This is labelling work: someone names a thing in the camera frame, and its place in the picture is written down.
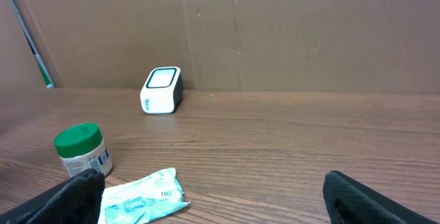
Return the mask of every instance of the brown wall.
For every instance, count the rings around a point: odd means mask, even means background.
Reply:
[[[439,0],[16,0],[59,87],[440,93]]]
[[[9,0],[0,0],[0,88],[44,86]]]

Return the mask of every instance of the jar lid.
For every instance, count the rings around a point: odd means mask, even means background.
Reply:
[[[84,155],[96,148],[102,141],[99,126],[94,123],[78,124],[57,135],[55,148],[62,158]]]

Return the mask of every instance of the wooden table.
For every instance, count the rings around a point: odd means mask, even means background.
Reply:
[[[107,185],[174,167],[191,207],[158,223],[328,223],[340,170],[440,222],[440,97],[186,91],[145,115],[138,90],[1,91],[0,213],[66,180],[54,137],[100,125]]]

